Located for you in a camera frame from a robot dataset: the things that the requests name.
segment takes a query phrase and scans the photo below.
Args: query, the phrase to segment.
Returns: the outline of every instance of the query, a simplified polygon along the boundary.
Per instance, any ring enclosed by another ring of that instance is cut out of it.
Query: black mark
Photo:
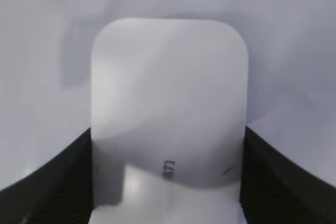
[[[172,179],[174,177],[174,168],[175,161],[165,161],[163,166],[163,177]]]
[[[231,166],[230,168],[226,169],[223,174],[227,174],[229,171],[231,171],[235,166]]]

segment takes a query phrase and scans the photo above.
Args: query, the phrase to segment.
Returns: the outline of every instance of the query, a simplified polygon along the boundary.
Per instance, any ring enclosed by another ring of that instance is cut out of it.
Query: white card
[[[95,206],[114,223],[234,223],[247,76],[245,43],[226,24],[104,28],[92,50]]]

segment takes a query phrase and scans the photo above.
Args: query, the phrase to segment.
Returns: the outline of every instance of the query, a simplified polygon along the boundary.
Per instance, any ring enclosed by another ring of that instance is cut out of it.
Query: white surface
[[[90,48],[103,26],[126,16],[216,19],[234,27],[250,56],[247,122],[273,112],[290,122],[299,110],[278,131],[270,120],[258,131],[273,136],[271,142],[282,139],[277,142],[287,156],[336,185],[334,0],[0,3],[0,188],[35,170],[89,126]]]
[[[97,36],[91,69],[95,206],[114,205],[115,223],[237,221],[248,75],[237,31],[117,20]]]

